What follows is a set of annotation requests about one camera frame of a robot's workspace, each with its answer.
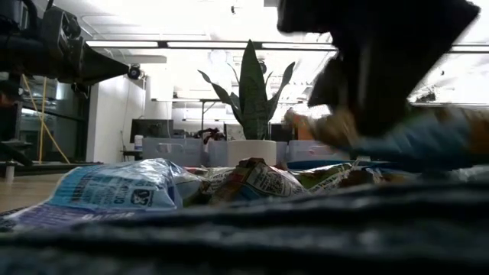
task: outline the white ceiling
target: white ceiling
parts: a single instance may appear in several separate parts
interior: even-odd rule
[[[34,0],[44,10],[47,0]],[[277,11],[266,7],[265,0],[55,0],[54,4],[78,16],[88,37],[97,40],[261,40],[287,42],[325,42],[328,35],[297,34],[284,36],[277,31]],[[482,7],[478,21],[459,43],[486,44],[489,42],[489,0],[473,0]],[[231,6],[235,6],[235,15]],[[214,96],[208,84],[196,70],[220,75],[209,62],[208,50],[112,50],[102,51],[126,63],[167,63],[176,90],[185,96]],[[228,61],[239,69],[242,51],[229,51]],[[326,53],[260,51],[269,71],[280,78],[290,62],[297,62],[293,82],[303,86],[312,81]],[[451,55],[433,70],[424,84],[453,86],[468,71],[484,73],[489,55]],[[299,95],[305,87],[287,87],[285,97]]]

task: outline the storage bin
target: storage bin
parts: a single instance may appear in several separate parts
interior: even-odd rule
[[[287,161],[287,142],[277,141],[277,164]]]
[[[228,142],[227,141],[209,141],[207,144],[207,153],[209,155],[208,167],[226,167],[228,166]]]
[[[143,139],[143,159],[164,158],[183,167],[200,167],[203,161],[203,144],[195,138]]]
[[[289,141],[287,162],[311,160],[350,160],[346,154],[334,152],[317,141]]]

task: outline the fabric surface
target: fabric surface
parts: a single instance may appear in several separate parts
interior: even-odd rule
[[[0,273],[487,272],[488,210],[481,182],[190,208],[3,235]]]

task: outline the wooden floor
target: wooden floor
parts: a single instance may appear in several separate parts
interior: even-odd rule
[[[53,192],[61,176],[16,176],[12,184],[0,178],[0,212],[44,201]]]

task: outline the white planter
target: white planter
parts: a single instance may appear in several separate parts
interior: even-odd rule
[[[268,165],[277,164],[275,141],[228,141],[228,166],[235,167],[240,160],[260,157]]]

